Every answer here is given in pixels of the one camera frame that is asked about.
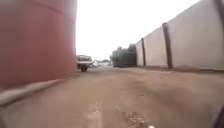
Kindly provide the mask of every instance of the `dirt road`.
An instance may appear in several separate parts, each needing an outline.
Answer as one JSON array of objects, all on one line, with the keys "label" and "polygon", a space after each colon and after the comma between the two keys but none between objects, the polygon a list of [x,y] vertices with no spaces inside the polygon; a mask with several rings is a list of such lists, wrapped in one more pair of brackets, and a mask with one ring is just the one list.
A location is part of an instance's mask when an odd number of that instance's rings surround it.
[{"label": "dirt road", "polygon": [[93,69],[3,109],[7,128],[208,128],[224,76]]}]

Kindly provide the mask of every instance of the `wall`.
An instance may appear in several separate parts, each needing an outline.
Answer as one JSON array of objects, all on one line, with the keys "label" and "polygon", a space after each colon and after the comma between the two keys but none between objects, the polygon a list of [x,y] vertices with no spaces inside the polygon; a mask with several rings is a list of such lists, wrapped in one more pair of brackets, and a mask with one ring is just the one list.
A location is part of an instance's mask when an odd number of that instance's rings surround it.
[{"label": "wall", "polygon": [[143,66],[143,54],[142,54],[142,41],[136,43],[136,51],[137,51],[137,65]]},{"label": "wall", "polygon": [[76,74],[76,0],[0,2],[0,84]]},{"label": "wall", "polygon": [[212,0],[202,0],[168,22],[174,68],[224,70],[220,17]]},{"label": "wall", "polygon": [[160,27],[144,38],[146,66],[167,67],[166,45]]}]

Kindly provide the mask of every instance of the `car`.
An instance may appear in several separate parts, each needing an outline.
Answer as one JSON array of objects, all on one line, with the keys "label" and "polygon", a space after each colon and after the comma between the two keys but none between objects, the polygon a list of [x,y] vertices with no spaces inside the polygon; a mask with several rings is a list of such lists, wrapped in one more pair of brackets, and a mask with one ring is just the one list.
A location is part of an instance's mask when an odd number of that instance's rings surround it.
[{"label": "car", "polygon": [[88,68],[92,65],[92,59],[90,56],[78,55],[77,56],[77,67],[81,69],[82,72],[86,72]]}]

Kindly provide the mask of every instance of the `white wall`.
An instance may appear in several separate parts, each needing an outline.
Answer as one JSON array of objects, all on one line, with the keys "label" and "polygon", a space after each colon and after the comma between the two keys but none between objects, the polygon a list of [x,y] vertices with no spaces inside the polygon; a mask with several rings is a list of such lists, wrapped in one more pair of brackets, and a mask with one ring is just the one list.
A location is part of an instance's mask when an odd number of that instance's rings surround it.
[{"label": "white wall", "polygon": [[221,20],[202,0],[168,23],[174,67],[224,70]]},{"label": "white wall", "polygon": [[160,27],[144,38],[146,65],[167,67],[166,44]]},{"label": "white wall", "polygon": [[139,41],[136,43],[136,50],[137,50],[137,65],[144,66],[143,64],[143,54],[142,54],[142,42]]}]

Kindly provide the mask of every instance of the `overcast sky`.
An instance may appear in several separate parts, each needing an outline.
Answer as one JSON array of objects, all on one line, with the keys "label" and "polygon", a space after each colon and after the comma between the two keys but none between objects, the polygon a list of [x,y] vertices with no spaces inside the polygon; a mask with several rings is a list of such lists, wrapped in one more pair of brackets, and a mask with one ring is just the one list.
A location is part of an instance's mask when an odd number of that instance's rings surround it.
[{"label": "overcast sky", "polygon": [[76,53],[108,59],[199,0],[78,0]]}]

